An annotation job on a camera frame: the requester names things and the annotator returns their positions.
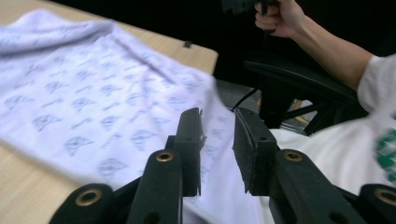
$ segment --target black chair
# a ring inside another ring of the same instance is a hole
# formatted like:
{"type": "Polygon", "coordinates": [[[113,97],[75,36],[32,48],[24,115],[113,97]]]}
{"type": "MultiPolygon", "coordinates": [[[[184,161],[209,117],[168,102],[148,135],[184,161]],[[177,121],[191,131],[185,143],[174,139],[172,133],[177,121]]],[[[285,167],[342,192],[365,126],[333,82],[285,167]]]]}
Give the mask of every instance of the black chair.
{"type": "MultiPolygon", "coordinates": [[[[322,22],[322,26],[332,33],[336,33],[351,42],[358,42],[358,45],[376,55],[388,56],[395,53],[395,20],[379,23],[382,22],[381,19],[385,20],[384,18],[387,15],[379,17],[374,8],[374,3],[361,2],[366,4],[361,5],[364,8],[359,8],[361,16],[365,15],[371,20],[371,23],[366,23],[366,27],[374,27],[377,30],[368,32],[367,29],[365,31],[359,30],[359,27],[350,26],[350,24],[340,25],[334,30],[335,26],[333,27],[325,20],[321,20],[323,19],[322,16],[318,20],[322,22]]],[[[300,1],[301,5],[311,3],[310,0],[300,1]]],[[[328,21],[334,22],[334,17],[329,18],[328,21]]],[[[294,129],[295,132],[310,135],[334,124],[367,115],[367,112],[359,105],[354,90],[330,77],[312,58],[290,40],[270,37],[263,49],[251,51],[246,55],[245,67],[261,76],[262,104],[260,116],[269,128],[279,128],[282,122],[287,119],[316,111],[317,114],[302,132],[299,129],[294,129]],[[309,100],[312,105],[290,111],[290,105],[295,99],[309,100]]]]}

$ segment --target towel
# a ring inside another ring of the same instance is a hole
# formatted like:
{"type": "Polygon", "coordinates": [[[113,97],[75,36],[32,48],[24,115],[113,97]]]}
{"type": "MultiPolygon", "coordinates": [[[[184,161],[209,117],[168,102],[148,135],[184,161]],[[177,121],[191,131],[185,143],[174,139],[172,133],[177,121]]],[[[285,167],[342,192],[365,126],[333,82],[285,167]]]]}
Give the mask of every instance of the towel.
{"type": "Polygon", "coordinates": [[[2,142],[81,185],[118,189],[143,174],[180,114],[199,107],[202,195],[184,199],[184,222],[262,223],[233,155],[234,115],[215,84],[114,21],[71,22],[40,9],[0,27],[2,142]]]}

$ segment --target shirt sleeve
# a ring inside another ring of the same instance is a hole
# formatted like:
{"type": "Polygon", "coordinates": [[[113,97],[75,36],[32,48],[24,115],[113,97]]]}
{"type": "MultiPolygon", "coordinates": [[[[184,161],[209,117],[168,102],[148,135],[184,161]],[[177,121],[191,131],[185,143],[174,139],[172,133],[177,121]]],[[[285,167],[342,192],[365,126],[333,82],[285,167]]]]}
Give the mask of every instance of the shirt sleeve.
{"type": "Polygon", "coordinates": [[[372,112],[382,104],[394,104],[396,97],[396,54],[388,57],[374,56],[368,63],[358,97],[364,109],[372,112]]]}

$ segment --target white cloth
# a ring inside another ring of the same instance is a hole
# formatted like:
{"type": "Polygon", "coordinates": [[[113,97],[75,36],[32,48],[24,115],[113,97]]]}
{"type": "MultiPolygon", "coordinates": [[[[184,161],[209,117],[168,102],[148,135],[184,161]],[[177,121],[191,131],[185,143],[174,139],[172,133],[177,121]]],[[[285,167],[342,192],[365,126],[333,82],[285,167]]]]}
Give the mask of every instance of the white cloth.
{"type": "Polygon", "coordinates": [[[376,161],[379,139],[396,129],[396,55],[373,57],[358,89],[361,105],[370,112],[357,119],[302,136],[272,130],[280,148],[305,153],[336,186],[359,194],[361,186],[379,183],[392,186],[376,161]]]}
{"type": "Polygon", "coordinates": [[[262,223],[231,149],[234,115],[212,76],[112,21],[74,23],[46,10],[0,27],[0,71],[1,141],[81,184],[118,189],[138,178],[180,114],[198,106],[202,196],[184,200],[185,223],[262,223]]]}

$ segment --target wooden table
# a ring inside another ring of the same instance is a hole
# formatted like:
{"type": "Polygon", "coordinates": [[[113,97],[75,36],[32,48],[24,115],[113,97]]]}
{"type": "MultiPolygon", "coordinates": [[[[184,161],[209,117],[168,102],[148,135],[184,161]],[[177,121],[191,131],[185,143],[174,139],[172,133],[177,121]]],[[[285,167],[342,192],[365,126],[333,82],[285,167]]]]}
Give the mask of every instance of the wooden table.
{"type": "MultiPolygon", "coordinates": [[[[46,8],[71,21],[100,20],[71,7],[38,0],[0,0],[0,24],[46,8]]],[[[186,65],[212,74],[218,54],[200,46],[184,48],[184,42],[127,24],[120,26],[147,45],[186,65]]],[[[53,213],[78,183],[51,171],[44,164],[28,160],[0,142],[0,223],[48,223],[53,213]]]]}

